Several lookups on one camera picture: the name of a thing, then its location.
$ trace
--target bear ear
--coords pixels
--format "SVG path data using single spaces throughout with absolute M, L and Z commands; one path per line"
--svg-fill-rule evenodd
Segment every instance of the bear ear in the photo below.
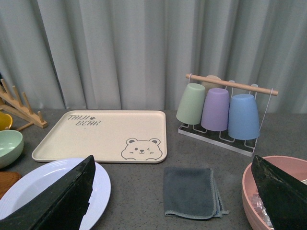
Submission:
M 129 139 L 126 141 L 126 143 L 127 143 L 127 145 L 128 145 L 128 144 L 131 144 L 131 143 L 133 143 L 133 142 L 135 142 L 135 141 L 138 141 L 138 140 L 135 139 L 135 138 L 129 138 Z
M 152 138 L 149 141 L 152 142 L 152 143 L 155 143 L 157 145 L 161 143 L 161 141 L 159 139 L 157 139 L 157 138 Z

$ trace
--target bear face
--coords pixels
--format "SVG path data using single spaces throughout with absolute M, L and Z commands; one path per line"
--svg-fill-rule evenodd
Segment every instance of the bear face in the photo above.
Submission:
M 126 141 L 127 146 L 121 152 L 121 156 L 126 160 L 157 160 L 162 156 L 162 151 L 159 148 L 160 143 L 161 141 L 156 138 L 150 140 L 129 138 Z

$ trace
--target microfiber towel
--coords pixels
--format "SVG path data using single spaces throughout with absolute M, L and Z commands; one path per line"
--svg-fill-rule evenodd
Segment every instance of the microfiber towel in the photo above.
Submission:
M 166 167 L 163 196 L 167 217 L 210 219 L 229 213 L 222 203 L 212 169 Z

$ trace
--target rectangular tray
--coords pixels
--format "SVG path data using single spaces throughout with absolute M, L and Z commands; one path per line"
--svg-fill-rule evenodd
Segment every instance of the rectangular tray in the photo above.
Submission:
M 63 115 L 32 158 L 49 162 L 93 155 L 96 162 L 159 163 L 166 154 L 161 111 L 75 110 Z

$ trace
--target cup rack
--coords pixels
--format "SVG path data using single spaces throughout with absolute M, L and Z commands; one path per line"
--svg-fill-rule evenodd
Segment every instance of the cup rack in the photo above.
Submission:
M 235 83 L 234 81 L 224 81 L 220 80 L 217 78 L 208 78 L 208 77 L 202 77 L 202 76 L 197 76 L 197 75 L 192 75 L 192 74 L 187 74 L 186 78 L 197 81 L 204 81 L 208 83 L 213 83 L 213 84 L 218 84 L 225 86 L 227 89 L 228 87 L 232 88 L 231 91 L 231 96 L 233 94 L 233 89 L 242 89 L 242 90 L 247 90 L 249 93 L 254 93 L 255 98 L 257 96 L 257 93 L 262 93 L 262 94 L 268 94 L 269 100 L 268 104 L 265 110 L 265 113 L 262 118 L 262 122 L 260 125 L 260 129 L 267 111 L 267 108 L 269 106 L 269 102 L 271 99 L 271 96 L 277 96 L 278 91 L 273 90 L 273 89 L 265 89 L 265 88 L 260 88 L 257 85 L 244 85 L 240 83 Z M 228 135 L 227 130 L 226 131 L 221 131 L 221 132 L 216 132 L 216 131 L 210 131 L 205 128 L 203 128 L 200 124 L 197 125 L 187 125 L 187 124 L 182 124 L 178 128 L 178 133 L 186 135 L 188 137 L 196 138 L 198 140 L 206 141 L 208 143 L 214 144 L 216 146 L 220 146 L 222 148 L 232 150 L 234 152 L 241 153 L 243 155 L 251 157 L 255 151 L 255 147 L 257 144 L 257 138 L 252 139 L 252 140 L 237 140 L 233 139 Z
M 36 125 L 41 128 L 45 128 L 48 126 L 47 121 L 43 119 L 43 116 L 40 111 L 38 111 L 37 114 L 33 112 L 28 98 L 24 92 L 22 93 L 22 95 L 26 106 L 23 105 L 20 95 L 15 86 L 13 86 L 12 88 L 14 90 L 16 99 L 11 94 L 4 79 L 1 79 L 1 83 L 3 87 L 0 85 L 0 111 L 4 110 L 29 122 L 28 124 L 18 128 L 17 131 L 21 131 L 31 125 Z

